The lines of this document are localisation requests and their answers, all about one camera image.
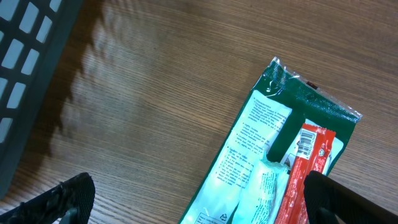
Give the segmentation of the grey plastic shopping basket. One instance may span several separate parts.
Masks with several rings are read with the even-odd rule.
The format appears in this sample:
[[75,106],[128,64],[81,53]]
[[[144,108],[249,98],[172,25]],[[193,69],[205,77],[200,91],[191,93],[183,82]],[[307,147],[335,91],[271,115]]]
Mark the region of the grey plastic shopping basket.
[[83,0],[1,0],[1,197],[5,197]]

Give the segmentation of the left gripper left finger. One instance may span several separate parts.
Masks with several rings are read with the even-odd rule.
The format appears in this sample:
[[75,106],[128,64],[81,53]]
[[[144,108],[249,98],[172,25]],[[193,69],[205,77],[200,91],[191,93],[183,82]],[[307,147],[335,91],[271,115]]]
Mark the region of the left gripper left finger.
[[1,215],[1,223],[88,223],[95,185],[82,172]]

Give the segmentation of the green plastic packet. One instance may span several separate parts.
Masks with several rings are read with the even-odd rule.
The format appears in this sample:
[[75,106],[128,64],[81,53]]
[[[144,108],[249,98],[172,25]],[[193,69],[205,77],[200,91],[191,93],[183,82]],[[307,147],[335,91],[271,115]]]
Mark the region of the green plastic packet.
[[325,93],[274,57],[251,88],[180,223],[231,223],[256,161],[294,158],[304,123],[336,133],[328,175],[362,114]]

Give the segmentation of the pale teal sachet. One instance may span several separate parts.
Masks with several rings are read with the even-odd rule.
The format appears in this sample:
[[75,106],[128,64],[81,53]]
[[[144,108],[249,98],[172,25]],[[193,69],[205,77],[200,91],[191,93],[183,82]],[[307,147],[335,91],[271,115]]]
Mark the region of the pale teal sachet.
[[241,192],[232,224],[273,224],[287,187],[289,172],[285,164],[257,161],[249,182]]

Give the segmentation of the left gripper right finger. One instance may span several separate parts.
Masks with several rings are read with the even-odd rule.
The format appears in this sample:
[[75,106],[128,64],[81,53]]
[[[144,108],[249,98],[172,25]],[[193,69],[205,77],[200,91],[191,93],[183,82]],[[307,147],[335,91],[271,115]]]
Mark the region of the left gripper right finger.
[[304,180],[303,194],[310,224],[397,224],[397,215],[314,170]]

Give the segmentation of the red sachet stick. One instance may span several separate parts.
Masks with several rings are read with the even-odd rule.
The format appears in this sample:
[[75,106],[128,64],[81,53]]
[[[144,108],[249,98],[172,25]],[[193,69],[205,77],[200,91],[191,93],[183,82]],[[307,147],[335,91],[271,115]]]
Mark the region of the red sachet stick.
[[276,224],[297,224],[308,221],[304,197],[304,180],[311,171],[322,172],[332,148],[335,132],[303,124],[297,156],[290,172]]

